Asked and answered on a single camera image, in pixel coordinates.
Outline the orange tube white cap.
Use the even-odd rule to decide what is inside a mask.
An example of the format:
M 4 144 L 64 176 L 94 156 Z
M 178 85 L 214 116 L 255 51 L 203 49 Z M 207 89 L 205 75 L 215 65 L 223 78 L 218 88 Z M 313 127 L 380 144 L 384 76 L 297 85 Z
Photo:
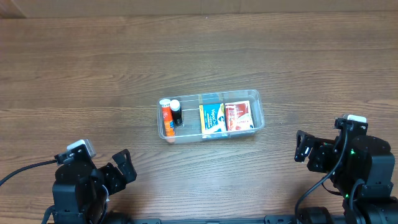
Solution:
M 170 99 L 161 99 L 159 101 L 159 104 L 162 108 L 162 117 L 164 120 L 165 135 L 167 137 L 175 136 L 174 120 L 172 117 L 170 102 L 171 102 Z

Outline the red medicine box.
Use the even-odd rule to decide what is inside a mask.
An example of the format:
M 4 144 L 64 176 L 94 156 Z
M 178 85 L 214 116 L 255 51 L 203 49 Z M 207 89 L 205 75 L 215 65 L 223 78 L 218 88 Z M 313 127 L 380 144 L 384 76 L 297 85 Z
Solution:
M 248 100 L 226 103 L 224 107 L 227 131 L 246 131 L 254 128 Z

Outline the black bottle white cap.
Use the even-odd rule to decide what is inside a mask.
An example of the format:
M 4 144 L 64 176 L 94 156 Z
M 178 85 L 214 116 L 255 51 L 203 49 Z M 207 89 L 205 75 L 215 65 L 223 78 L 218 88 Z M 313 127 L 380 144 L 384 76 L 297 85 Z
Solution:
M 182 107 L 181 104 L 178 100 L 171 100 L 170 101 L 170 109 L 172 113 L 172 118 L 174 120 L 174 123 L 177 126 L 180 126 L 183 124 L 183 118 L 182 118 Z

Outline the blue yellow VapoDrops box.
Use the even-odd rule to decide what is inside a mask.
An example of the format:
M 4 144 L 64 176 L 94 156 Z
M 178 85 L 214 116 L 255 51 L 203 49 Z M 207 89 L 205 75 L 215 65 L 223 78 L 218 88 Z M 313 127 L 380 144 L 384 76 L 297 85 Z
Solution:
M 199 110 L 202 134 L 227 132 L 223 103 L 200 105 Z

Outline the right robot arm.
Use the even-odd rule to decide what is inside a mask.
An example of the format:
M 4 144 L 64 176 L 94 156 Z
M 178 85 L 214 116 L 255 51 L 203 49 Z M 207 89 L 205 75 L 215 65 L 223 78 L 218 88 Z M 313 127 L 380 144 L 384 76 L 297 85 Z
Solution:
M 391 195 L 396 160 L 390 144 L 367 134 L 363 116 L 346 114 L 335 119 L 334 127 L 339 130 L 334 139 L 297 131 L 295 161 L 307 162 L 308 170 L 324 177 L 297 200 L 294 223 L 397 223 L 397 198 Z M 343 197 L 341 218 L 325 207 L 300 207 L 326 180 L 335 188 L 332 194 Z

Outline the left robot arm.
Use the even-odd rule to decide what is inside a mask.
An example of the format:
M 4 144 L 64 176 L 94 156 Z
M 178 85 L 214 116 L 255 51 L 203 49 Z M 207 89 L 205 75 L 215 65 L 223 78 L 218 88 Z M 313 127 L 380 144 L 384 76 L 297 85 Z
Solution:
M 127 149 L 112 156 L 115 166 L 108 163 L 100 168 L 82 147 L 55 158 L 61 163 L 52 187 L 55 223 L 104 223 L 109 196 L 124 190 L 137 177 Z

